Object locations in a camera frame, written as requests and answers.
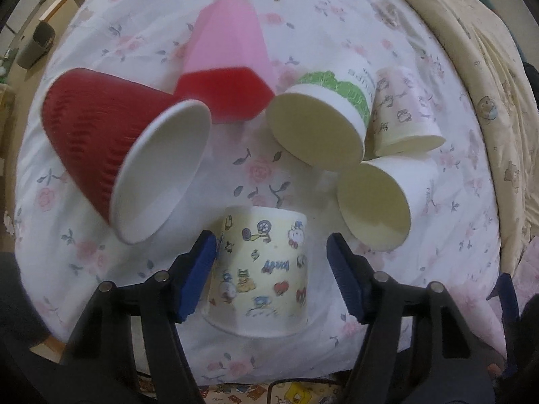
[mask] teddy bear print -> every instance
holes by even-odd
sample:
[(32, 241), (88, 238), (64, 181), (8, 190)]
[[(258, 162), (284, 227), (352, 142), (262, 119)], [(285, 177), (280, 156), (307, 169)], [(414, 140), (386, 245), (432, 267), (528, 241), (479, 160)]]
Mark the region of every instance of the teddy bear print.
[(484, 96), (477, 104), (480, 117), (492, 121), (498, 117), (498, 108), (489, 96)]
[(509, 166), (506, 170), (505, 180), (508, 182), (511, 182), (511, 185), (513, 185), (513, 188), (515, 189), (515, 193), (518, 192), (518, 179), (520, 175), (520, 170), (516, 169), (516, 165), (513, 164), (512, 161), (509, 161)]

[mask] floor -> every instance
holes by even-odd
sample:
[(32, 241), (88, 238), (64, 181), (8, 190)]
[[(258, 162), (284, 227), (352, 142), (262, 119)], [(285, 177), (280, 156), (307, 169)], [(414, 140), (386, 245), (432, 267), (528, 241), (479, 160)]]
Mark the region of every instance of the floor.
[[(45, 10), (47, 10), (52, 1), (53, 0), (46, 0), (37, 9), (36, 13), (24, 29), (21, 42), (24, 42), (25, 38), (32, 34), (38, 24), (39, 17)], [(0, 178), (0, 187), (4, 188), (4, 193), (0, 193), (0, 196), (2, 196), (0, 197), (0, 210), (2, 214), (4, 211), (7, 211), (9, 215), (13, 215), (15, 204), (15, 165), (17, 163), (17, 155), (26, 128), (28, 111), (34, 93), (39, 86), (47, 62), (54, 53), (63, 32), (77, 10), (78, 6), (75, 4), (74, 0), (67, 0), (49, 21), (49, 24), (56, 32), (56, 39), (50, 52), (43, 56), (29, 70), (25, 70), (17, 64), (13, 64), (9, 76), (7, 77), (7, 84), (15, 90), (16, 97), (14, 108), (5, 125), (4, 137), (0, 143), (0, 158), (5, 159), (4, 176)], [(5, 229), (0, 229), (0, 232), (0, 250), (13, 252), (14, 237), (10, 236)]]

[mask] red paper cup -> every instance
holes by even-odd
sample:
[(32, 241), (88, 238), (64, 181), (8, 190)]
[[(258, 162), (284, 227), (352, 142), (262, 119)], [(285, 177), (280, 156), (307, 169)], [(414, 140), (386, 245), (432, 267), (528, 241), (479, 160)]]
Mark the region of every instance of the red paper cup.
[(192, 182), (209, 138), (204, 103), (83, 68), (60, 75), (41, 106), (64, 167), (120, 240), (146, 240)]

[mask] blanket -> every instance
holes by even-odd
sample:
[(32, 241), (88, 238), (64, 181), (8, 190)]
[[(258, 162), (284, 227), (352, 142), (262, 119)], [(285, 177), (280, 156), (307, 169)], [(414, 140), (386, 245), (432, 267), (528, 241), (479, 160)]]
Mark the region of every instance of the blanket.
[(539, 114), (516, 45), (479, 0), (406, 1), (445, 48), (474, 103), (498, 202), (501, 271), (513, 274), (539, 232)]

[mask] pink patterned paper cup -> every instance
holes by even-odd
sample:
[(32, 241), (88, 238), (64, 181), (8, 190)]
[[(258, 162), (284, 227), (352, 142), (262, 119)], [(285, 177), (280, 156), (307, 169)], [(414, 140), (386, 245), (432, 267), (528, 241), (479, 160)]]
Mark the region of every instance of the pink patterned paper cup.
[(428, 152), (444, 144), (426, 90), (412, 71), (390, 67), (377, 76), (373, 110), (376, 156)]

